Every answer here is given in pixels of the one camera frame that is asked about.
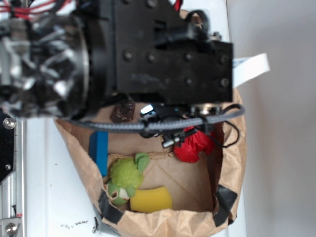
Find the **metal bolt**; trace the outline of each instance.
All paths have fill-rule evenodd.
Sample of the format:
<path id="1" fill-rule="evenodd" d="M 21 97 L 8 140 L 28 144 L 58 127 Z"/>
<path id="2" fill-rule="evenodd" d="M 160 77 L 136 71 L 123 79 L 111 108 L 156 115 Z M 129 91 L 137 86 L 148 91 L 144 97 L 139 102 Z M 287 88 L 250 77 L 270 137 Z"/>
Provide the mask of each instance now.
<path id="1" fill-rule="evenodd" d="M 155 8 L 157 6 L 157 0 L 147 0 L 146 5 L 149 8 Z"/>
<path id="2" fill-rule="evenodd" d="M 156 55 L 155 55 L 154 53 L 149 53 L 149 54 L 147 54 L 147 60 L 148 60 L 148 62 L 153 63 L 153 62 L 156 61 L 156 59 L 157 59 L 157 57 L 156 57 Z"/>
<path id="3" fill-rule="evenodd" d="M 201 110 L 200 114 L 201 115 L 209 115 L 209 110 L 207 110 L 207 109 Z"/>
<path id="4" fill-rule="evenodd" d="M 221 79 L 221 86 L 226 88 L 229 86 L 229 80 L 227 78 Z"/>
<path id="5" fill-rule="evenodd" d="M 10 223 L 5 227 L 5 231 L 8 233 L 9 236 L 13 236 L 17 233 L 18 228 L 15 224 Z"/>
<path id="6" fill-rule="evenodd" d="M 123 55 L 124 55 L 125 61 L 132 61 L 133 54 L 129 50 L 125 50 Z"/>
<path id="7" fill-rule="evenodd" d="M 5 166 L 5 169 L 6 169 L 7 171 L 10 171 L 10 170 L 12 169 L 12 165 L 7 164 L 7 165 Z"/>
<path id="8" fill-rule="evenodd" d="M 192 80 L 192 78 L 185 78 L 185 83 L 186 83 L 187 86 L 193 85 L 193 80 Z"/>
<path id="9" fill-rule="evenodd" d="M 3 121 L 3 125 L 6 129 L 8 130 L 12 130 L 15 128 L 15 121 L 14 119 L 12 118 L 6 118 L 4 121 Z"/>
<path id="10" fill-rule="evenodd" d="M 219 32 L 214 32 L 214 34 L 212 35 L 212 40 L 215 41 L 221 41 L 222 40 L 222 36 L 219 34 Z"/>
<path id="11" fill-rule="evenodd" d="M 190 54 L 190 53 L 186 53 L 186 54 L 184 55 L 184 59 L 185 59 L 187 62 L 190 62 L 190 61 L 192 61 L 192 59 L 193 59 L 193 55 Z"/>
<path id="12" fill-rule="evenodd" d="M 222 55 L 219 59 L 220 64 L 226 64 L 228 61 L 228 56 L 227 55 Z"/>
<path id="13" fill-rule="evenodd" d="M 37 30 L 39 27 L 40 27 L 40 24 L 38 22 L 35 22 L 34 24 L 32 24 L 33 30 Z"/>
<path id="14" fill-rule="evenodd" d="M 6 31 L 7 28 L 5 26 L 0 26 L 0 31 Z"/>

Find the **brown paper bag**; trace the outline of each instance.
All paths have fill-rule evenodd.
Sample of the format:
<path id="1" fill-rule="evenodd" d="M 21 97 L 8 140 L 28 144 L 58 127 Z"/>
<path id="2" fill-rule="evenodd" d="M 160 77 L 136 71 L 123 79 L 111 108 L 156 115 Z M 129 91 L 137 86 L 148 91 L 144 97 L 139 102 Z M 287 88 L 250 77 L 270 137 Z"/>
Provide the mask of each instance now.
<path id="1" fill-rule="evenodd" d="M 242 103 L 237 90 L 234 103 Z M 135 115 L 144 105 L 138 104 Z M 110 122 L 112 108 L 100 111 L 95 121 Z M 102 176 L 88 155 L 93 131 L 58 120 L 73 163 L 86 187 L 90 200 L 103 216 L 103 222 L 126 237 L 207 237 L 226 228 L 237 216 L 237 208 L 246 166 L 246 127 L 244 117 L 231 120 L 240 129 L 240 141 L 229 147 L 216 147 L 197 163 L 183 163 L 164 149 L 161 138 L 144 139 L 139 134 L 109 134 L 108 167 L 118 158 L 147 152 L 151 162 L 144 171 L 140 189 L 167 186 L 174 208 L 151 214 L 135 213 L 128 206 L 112 206 Z M 227 125 L 215 126 L 215 135 L 225 144 L 237 133 Z"/>

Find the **green plush toy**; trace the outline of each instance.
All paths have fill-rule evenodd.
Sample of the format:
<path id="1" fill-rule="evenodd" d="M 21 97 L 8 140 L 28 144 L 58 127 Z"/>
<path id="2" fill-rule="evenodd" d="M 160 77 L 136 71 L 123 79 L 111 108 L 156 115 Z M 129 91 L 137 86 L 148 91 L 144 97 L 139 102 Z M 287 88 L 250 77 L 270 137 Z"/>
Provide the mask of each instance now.
<path id="1" fill-rule="evenodd" d="M 133 158 L 119 159 L 112 165 L 107 186 L 114 205 L 123 205 L 135 195 L 136 189 L 143 182 L 143 171 L 149 161 L 147 153 L 137 153 L 135 160 Z"/>

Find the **blue object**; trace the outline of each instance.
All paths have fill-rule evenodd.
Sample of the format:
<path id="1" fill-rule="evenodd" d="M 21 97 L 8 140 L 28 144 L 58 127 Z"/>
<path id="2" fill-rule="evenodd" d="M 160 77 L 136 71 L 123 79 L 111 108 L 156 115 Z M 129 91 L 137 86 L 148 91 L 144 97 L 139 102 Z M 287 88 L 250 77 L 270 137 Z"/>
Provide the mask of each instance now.
<path id="1" fill-rule="evenodd" d="M 90 136 L 89 155 L 99 167 L 102 177 L 108 173 L 108 133 L 95 132 Z"/>

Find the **black tape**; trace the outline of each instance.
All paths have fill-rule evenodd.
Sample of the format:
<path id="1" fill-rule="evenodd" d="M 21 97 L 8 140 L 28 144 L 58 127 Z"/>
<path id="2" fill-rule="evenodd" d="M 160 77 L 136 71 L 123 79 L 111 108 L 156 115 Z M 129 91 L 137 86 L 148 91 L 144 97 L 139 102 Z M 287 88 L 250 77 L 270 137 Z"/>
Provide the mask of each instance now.
<path id="1" fill-rule="evenodd" d="M 234 221 L 232 219 L 228 219 L 228 225 L 231 225 L 232 223 L 234 223 Z"/>
<path id="2" fill-rule="evenodd" d="M 110 205 L 110 201 L 104 190 L 102 190 L 99 198 L 99 207 L 103 217 L 114 224 L 117 224 L 124 215 L 124 212 Z"/>
<path id="3" fill-rule="evenodd" d="M 115 230 L 113 227 L 109 226 L 108 224 L 105 224 L 102 222 L 103 216 L 99 213 L 97 208 L 93 206 L 93 210 L 95 212 L 94 222 L 95 226 L 93 227 L 93 233 L 95 234 L 97 231 L 104 232 L 113 236 L 120 237 L 120 234 L 117 230 Z"/>
<path id="4" fill-rule="evenodd" d="M 238 194 L 222 185 L 218 185 L 216 196 L 219 203 L 219 209 L 214 217 L 214 221 L 216 226 L 220 226 L 227 220 Z"/>

